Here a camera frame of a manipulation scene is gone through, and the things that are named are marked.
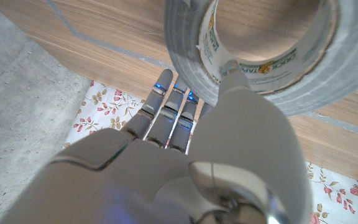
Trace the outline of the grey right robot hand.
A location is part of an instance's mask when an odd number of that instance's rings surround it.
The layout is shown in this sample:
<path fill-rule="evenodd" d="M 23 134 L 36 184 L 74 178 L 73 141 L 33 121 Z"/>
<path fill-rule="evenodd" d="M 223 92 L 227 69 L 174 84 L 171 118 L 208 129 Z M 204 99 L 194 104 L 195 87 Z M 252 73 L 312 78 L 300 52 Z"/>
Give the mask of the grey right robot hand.
<path fill-rule="evenodd" d="M 165 70 L 120 130 L 102 129 L 45 164 L 2 223 L 308 223 L 310 183 L 283 112 L 234 60 L 197 124 L 161 108 Z"/>

